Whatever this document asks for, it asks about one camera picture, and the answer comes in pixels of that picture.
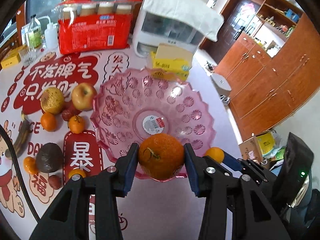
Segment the metal bolt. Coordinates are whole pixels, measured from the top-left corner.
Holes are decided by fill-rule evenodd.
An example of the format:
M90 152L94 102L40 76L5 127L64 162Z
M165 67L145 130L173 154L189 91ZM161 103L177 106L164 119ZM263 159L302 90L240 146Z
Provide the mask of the metal bolt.
M73 175L73 176L71 177L71 179L74 180L74 181L77 181L77 180L79 180L80 178L81 178L81 175L80 175L80 174L75 174L75 175Z
M215 172L216 172L216 169L213 168L213 167L208 167L208 168L206 168L206 171L207 171L207 173L212 174L212 173L215 173Z
M242 175L242 179L244 181L249 181L251 179L251 177L248 174L244 174L244 175Z
M107 172L109 172L109 173L114 173L116 171L117 171L117 168L115 166L109 166L107 168Z

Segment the apple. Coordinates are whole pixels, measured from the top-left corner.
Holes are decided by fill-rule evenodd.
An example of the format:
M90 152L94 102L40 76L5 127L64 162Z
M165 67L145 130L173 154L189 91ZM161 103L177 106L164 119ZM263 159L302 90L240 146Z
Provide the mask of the apple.
M79 111L89 111L92 109L93 98L97 91L93 85L88 83L80 83L71 94L71 100L74 107Z

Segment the door frame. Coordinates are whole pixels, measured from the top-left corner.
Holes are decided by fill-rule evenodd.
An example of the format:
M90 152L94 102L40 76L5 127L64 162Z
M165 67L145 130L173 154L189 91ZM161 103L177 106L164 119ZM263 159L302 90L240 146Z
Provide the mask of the door frame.
M265 0L250 0L256 4L262 5ZM235 8L236 3L238 0L228 0L224 7L222 8L220 14L223 16L223 18L226 20L229 18L230 14ZM204 38L201 45L199 46L200 49L208 49L209 46L212 44L213 41L210 41L207 38Z

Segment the plastic bottle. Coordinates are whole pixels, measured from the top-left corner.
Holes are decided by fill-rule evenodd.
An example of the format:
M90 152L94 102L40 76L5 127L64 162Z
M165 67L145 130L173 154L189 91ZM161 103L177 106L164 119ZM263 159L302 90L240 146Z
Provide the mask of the plastic bottle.
M44 31L45 43L47 49L55 49L58 47L57 27L53 23L47 24L47 29Z
M29 45L32 48L38 48L41 45L41 25L36 15L31 16L31 23L28 29Z

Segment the orange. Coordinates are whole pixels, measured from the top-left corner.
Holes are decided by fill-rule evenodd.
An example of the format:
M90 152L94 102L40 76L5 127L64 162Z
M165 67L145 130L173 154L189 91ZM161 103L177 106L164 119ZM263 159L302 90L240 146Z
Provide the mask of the orange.
M217 163L222 163L224 159L224 152L218 147L211 147L205 152L204 156L209 156Z
M85 178L87 175L85 174L85 172L81 169L73 169L69 172L68 174L68 178L71 179L71 177L75 174L79 174L81 175L83 178Z
M138 160L150 177L166 180L174 177L183 166L184 149L176 138L158 133L141 143Z
M40 119L43 129L52 132L57 128L57 121L54 114L44 113Z
M85 120L79 115L74 115L69 119L68 125L71 132L81 133L85 128Z
M31 175L37 174L39 172L36 166L36 159L32 158L31 156L26 157L23 160L23 167L25 171Z

